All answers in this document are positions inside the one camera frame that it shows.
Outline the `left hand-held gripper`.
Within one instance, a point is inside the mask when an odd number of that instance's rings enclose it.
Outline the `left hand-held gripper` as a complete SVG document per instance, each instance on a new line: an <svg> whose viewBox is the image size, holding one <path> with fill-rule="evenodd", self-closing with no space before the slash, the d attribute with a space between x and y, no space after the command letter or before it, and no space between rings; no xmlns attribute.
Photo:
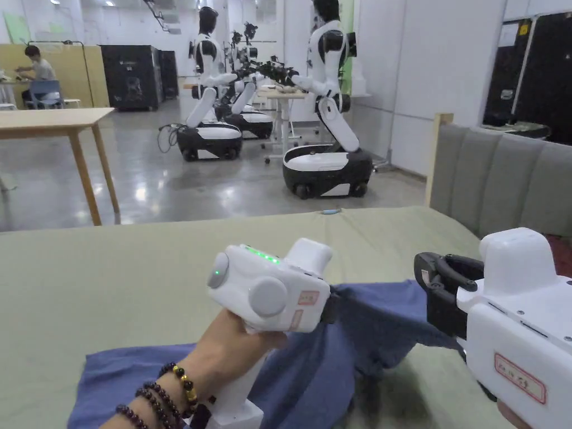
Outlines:
<svg viewBox="0 0 572 429"><path fill-rule="evenodd" d="M332 249L297 240L284 258L252 246L230 245L219 253L208 280L209 296L239 316L245 330L309 333L333 320L333 291L323 278ZM190 428L259 428L263 411L248 395L265 362L198 406Z"/></svg>

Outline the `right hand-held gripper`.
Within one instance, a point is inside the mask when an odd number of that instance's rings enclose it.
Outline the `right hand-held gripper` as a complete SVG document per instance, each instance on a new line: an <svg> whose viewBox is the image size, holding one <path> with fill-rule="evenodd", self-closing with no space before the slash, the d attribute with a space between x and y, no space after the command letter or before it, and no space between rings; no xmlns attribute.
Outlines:
<svg viewBox="0 0 572 429"><path fill-rule="evenodd" d="M484 263L414 257L429 324L458 339L462 310L475 379L522 418L570 418L570 278L556 273L548 240L524 227L488 235L479 249Z"/></svg>

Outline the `person's left hand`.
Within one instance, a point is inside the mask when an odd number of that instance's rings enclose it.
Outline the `person's left hand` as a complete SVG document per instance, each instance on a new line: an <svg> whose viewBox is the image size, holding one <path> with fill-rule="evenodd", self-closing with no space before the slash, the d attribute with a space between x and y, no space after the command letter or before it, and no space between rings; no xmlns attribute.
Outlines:
<svg viewBox="0 0 572 429"><path fill-rule="evenodd" d="M248 333L240 317L223 309L180 363L204 402L287 341L282 332Z"/></svg>

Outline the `person's right hand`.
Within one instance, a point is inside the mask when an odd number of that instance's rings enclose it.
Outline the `person's right hand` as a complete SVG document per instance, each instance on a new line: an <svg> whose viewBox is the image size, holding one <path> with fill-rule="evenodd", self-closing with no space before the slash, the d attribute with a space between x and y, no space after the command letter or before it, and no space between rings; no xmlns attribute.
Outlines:
<svg viewBox="0 0 572 429"><path fill-rule="evenodd" d="M535 401L497 399L501 415L516 428L571 428L571 400L540 404Z"/></svg>

